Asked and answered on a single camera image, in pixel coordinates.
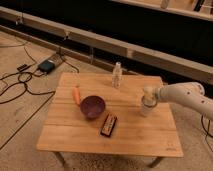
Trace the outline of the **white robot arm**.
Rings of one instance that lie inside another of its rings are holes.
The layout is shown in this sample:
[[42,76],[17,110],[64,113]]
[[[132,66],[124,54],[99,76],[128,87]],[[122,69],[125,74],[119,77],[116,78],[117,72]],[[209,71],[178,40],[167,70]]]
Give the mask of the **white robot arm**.
[[205,96],[198,82],[185,82],[161,87],[145,86],[141,98],[141,114],[147,116],[159,104],[172,102],[197,111],[213,121],[213,100]]

